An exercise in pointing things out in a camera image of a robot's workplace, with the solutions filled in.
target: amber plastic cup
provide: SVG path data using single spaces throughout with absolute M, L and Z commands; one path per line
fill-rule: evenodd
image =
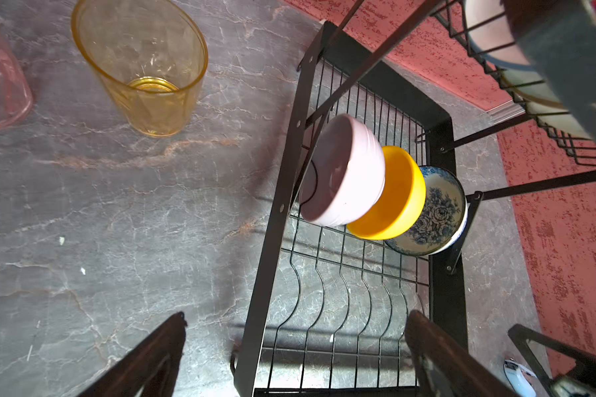
M 168 0 L 80 0 L 73 39 L 104 89 L 138 131 L 169 137 L 196 107 L 208 48 Z

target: bowl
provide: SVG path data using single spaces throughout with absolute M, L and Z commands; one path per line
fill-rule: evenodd
M 386 240 L 393 250 L 412 257 L 445 250 L 461 236 L 468 218 L 466 195 L 449 171 L 420 167 L 426 183 L 426 203 L 420 218 L 405 233 Z
M 300 190 L 302 217 L 334 227 L 363 216 L 384 188 L 384 155 L 369 129 L 340 114 L 323 129 Z
M 404 149 L 382 148 L 386 161 L 386 183 L 379 200 L 355 222 L 351 234 L 367 240 L 384 240 L 404 233 L 420 216 L 426 199 L 426 184 L 419 166 Z
M 548 114 L 548 113 L 560 113 L 568 111 L 563 106 L 548 106 L 541 104 L 536 101 L 526 101 L 525 106 L 530 114 Z M 591 136 L 583 129 L 576 118 L 571 114 L 551 114 L 551 115 L 539 115 L 542 121 L 549 124 L 554 128 L 566 132 L 570 135 L 574 135 L 579 138 L 592 139 Z
M 463 12 L 466 26 L 475 26 L 505 12 L 499 0 L 464 0 Z M 503 15 L 469 31 L 470 46 L 475 52 L 490 50 L 514 42 L 508 18 Z M 504 68 L 533 70 L 530 62 L 516 44 L 481 54 L 486 60 Z
M 501 80 L 507 86 L 516 86 L 519 84 L 543 81 L 543 78 L 537 72 L 508 69 L 501 72 Z M 563 106 L 556 94 L 554 94 L 554 92 L 544 81 L 538 84 L 510 89 L 525 99 L 540 102 L 548 106 Z

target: pink bowl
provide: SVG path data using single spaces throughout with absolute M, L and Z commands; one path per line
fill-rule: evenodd
M 382 147 L 366 125 L 348 114 L 334 117 L 302 183 L 302 217 L 328 227 L 359 219 L 382 195 L 384 169 Z

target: red textured wall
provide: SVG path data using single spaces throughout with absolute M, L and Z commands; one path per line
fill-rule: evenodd
M 498 134 L 509 185 L 595 170 L 536 123 Z M 512 198 L 543 333 L 596 354 L 596 183 Z M 573 362 L 549 354 L 552 373 Z
M 339 25 L 355 0 L 285 0 L 317 20 Z M 422 0 L 366 0 L 345 31 L 375 50 L 415 10 Z M 460 20 L 453 15 L 453 20 Z M 448 36 L 434 18 L 425 20 L 388 55 L 395 63 L 427 78 L 447 91 L 489 110 L 510 100 L 479 64 Z

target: blue floral plate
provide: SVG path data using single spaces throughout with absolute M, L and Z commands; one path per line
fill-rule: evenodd
M 449 171 L 421 166 L 426 182 L 426 202 L 420 217 L 404 234 L 385 240 L 393 250 L 412 257 L 432 255 L 451 246 L 461 236 L 468 206 L 461 183 Z

